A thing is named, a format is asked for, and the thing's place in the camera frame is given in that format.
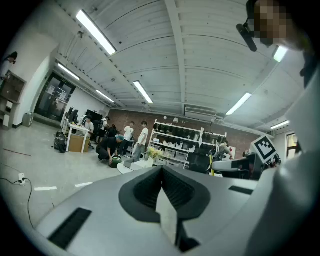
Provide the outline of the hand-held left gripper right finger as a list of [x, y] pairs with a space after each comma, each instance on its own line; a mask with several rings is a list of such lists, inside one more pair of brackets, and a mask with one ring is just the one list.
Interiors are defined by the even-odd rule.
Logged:
[[162, 168], [162, 189], [177, 212], [178, 220], [198, 218], [211, 200], [204, 185], [167, 166]]

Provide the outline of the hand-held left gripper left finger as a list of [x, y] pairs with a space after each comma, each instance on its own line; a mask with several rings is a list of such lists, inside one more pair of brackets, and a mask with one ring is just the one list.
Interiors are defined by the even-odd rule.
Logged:
[[125, 183], [118, 195], [120, 205], [137, 221], [160, 223], [156, 208], [162, 180], [163, 172], [159, 166]]

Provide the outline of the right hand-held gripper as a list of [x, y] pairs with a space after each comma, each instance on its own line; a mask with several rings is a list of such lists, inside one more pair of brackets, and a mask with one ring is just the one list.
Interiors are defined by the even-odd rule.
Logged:
[[268, 136], [261, 136], [250, 144], [249, 153], [233, 160], [217, 161], [212, 170], [224, 178], [258, 181], [262, 173], [281, 164], [281, 159]]

